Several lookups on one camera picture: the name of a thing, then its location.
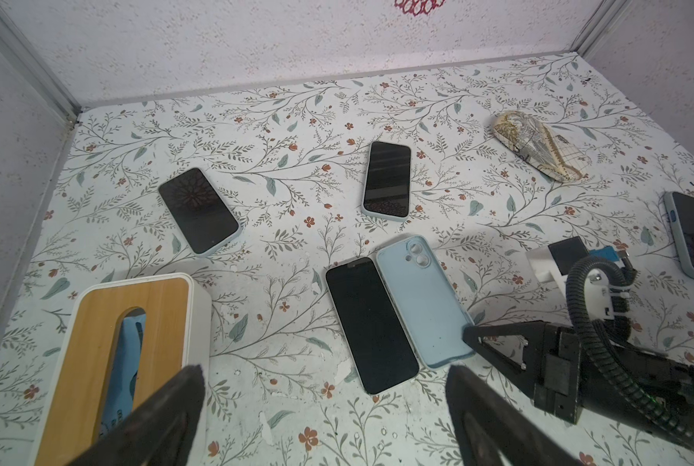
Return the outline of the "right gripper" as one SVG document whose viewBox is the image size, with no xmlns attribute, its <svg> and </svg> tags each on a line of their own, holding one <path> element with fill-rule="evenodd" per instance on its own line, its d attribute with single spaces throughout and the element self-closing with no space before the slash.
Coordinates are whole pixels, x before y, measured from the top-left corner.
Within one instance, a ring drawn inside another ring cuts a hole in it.
<svg viewBox="0 0 694 466">
<path fill-rule="evenodd" d="M 516 388 L 532 388 L 534 407 L 563 421 L 577 423 L 586 409 L 640 430 L 657 430 L 601 374 L 570 327 L 542 320 L 467 325 L 463 342 Z M 651 398 L 694 425 L 694 369 L 641 349 L 616 346 L 615 351 Z"/>
</svg>

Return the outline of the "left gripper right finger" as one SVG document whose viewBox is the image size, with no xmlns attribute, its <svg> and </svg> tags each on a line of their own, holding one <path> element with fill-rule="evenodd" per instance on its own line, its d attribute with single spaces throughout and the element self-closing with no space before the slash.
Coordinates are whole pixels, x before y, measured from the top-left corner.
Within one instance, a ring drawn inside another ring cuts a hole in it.
<svg viewBox="0 0 694 466">
<path fill-rule="evenodd" d="M 463 464 L 579 463 L 467 367 L 450 367 L 445 393 Z"/>
</svg>

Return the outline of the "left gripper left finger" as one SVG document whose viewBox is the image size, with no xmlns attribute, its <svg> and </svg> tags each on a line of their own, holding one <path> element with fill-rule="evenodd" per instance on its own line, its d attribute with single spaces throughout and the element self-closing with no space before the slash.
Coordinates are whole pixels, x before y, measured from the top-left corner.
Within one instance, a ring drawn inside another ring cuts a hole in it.
<svg viewBox="0 0 694 466">
<path fill-rule="evenodd" d="M 203 369 L 188 365 L 72 465 L 185 465 L 202 415 Z"/>
</svg>

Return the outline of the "pale green phone case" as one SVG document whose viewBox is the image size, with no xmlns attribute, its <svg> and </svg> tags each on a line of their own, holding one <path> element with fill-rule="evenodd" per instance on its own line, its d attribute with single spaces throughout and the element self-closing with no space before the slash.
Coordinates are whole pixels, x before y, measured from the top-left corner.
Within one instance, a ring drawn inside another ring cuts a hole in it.
<svg viewBox="0 0 694 466">
<path fill-rule="evenodd" d="M 384 285 L 420 361 L 429 369 L 474 355 L 463 342 L 473 324 L 426 239 L 415 235 L 376 252 Z"/>
</svg>

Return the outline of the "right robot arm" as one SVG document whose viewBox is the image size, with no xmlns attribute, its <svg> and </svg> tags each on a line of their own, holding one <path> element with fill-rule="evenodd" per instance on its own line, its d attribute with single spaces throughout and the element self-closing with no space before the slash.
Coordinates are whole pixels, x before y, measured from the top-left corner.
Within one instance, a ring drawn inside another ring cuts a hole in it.
<svg viewBox="0 0 694 466">
<path fill-rule="evenodd" d="M 575 331 L 550 322 L 519 322 L 490 327 L 467 326 L 463 341 L 482 355 L 533 406 L 575 424 L 588 410 L 673 443 L 630 407 L 592 363 Z M 626 372 L 680 421 L 694 428 L 694 365 L 686 365 L 637 347 L 616 347 Z"/>
</svg>

